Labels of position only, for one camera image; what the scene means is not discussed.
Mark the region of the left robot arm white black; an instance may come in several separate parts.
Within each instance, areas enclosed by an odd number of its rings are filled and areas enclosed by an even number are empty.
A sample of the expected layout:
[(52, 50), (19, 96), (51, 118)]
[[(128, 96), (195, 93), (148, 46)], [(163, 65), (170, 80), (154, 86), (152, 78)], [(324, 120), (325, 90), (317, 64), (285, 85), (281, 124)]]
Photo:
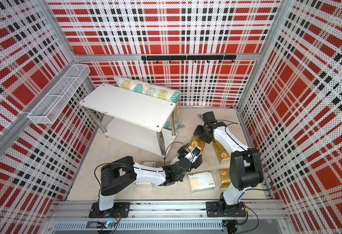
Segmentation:
[(93, 203), (89, 218), (127, 217), (124, 203), (115, 203), (117, 193), (134, 182), (151, 183), (157, 186), (170, 186), (182, 182), (187, 172), (202, 164), (203, 148), (183, 145), (178, 151), (174, 164), (154, 168), (134, 162), (132, 156), (126, 156), (111, 163), (100, 164), (100, 177), (94, 175), (99, 184), (98, 201)]

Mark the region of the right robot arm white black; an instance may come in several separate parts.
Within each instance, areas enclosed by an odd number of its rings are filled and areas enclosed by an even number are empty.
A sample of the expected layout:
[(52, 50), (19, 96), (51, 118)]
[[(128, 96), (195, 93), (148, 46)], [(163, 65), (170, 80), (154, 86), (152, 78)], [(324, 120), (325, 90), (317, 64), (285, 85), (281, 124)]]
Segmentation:
[(247, 214), (242, 197), (264, 180), (258, 150), (240, 142), (221, 122), (199, 125), (194, 134), (206, 143), (217, 141), (230, 154), (230, 185), (218, 202), (207, 203), (208, 216), (245, 217)]

